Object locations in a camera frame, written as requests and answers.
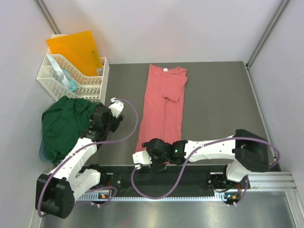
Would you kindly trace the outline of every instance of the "dark green fabric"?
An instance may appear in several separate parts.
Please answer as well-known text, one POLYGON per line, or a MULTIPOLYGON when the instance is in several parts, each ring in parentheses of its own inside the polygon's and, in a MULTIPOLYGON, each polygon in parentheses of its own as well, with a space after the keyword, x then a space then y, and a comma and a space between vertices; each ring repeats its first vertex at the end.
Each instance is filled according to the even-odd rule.
POLYGON ((46 155, 58 163, 73 149, 97 103, 85 99, 60 98, 42 115, 42 134, 46 142, 46 155))

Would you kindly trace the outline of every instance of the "white laundry basket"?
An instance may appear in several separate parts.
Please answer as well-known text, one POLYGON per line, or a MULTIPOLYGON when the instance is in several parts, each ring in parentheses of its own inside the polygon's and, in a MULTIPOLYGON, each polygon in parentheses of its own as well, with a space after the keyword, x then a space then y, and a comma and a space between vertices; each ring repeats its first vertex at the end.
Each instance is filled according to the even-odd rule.
POLYGON ((37 80, 57 101, 63 96, 69 98, 84 98, 91 102, 105 103, 106 86, 109 75, 109 63, 105 57, 100 58, 103 63, 102 72, 98 72, 102 76, 85 76, 76 67, 74 67, 64 56, 52 55, 62 69, 66 69, 77 83, 77 90, 70 91, 61 82, 53 69, 47 56, 45 56, 37 80))

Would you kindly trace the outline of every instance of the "pink garment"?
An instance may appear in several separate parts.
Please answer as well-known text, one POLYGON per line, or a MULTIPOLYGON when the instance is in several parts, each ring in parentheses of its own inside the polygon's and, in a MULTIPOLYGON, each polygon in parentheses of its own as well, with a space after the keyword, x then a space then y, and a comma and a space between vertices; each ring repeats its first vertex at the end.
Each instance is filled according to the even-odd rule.
POLYGON ((142 143, 154 138, 166 143, 181 140, 186 73, 187 70, 181 67, 164 71, 159 66, 150 65, 135 152, 143 151, 142 143))

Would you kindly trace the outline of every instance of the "orange board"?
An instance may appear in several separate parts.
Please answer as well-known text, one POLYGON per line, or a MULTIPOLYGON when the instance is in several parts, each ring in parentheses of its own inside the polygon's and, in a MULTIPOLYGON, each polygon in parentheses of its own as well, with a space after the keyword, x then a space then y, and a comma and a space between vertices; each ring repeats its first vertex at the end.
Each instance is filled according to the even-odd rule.
POLYGON ((98 76, 103 67, 91 31, 47 39, 52 54, 63 55, 85 76, 98 76))

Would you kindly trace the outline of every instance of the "wall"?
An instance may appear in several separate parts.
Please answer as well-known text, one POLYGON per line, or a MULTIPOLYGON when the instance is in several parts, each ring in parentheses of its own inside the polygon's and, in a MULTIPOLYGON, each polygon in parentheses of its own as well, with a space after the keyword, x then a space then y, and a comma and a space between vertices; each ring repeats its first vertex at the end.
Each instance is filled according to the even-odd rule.
POLYGON ((36 81, 49 26, 33 0, 0 7, 0 227, 28 227, 36 180, 49 169, 38 156, 41 115, 53 102, 36 81))
POLYGON ((304 1, 292 0, 253 64, 252 73, 283 167, 304 201, 304 1))
POLYGON ((61 33, 92 30, 110 63, 247 61, 280 0, 44 0, 61 33))

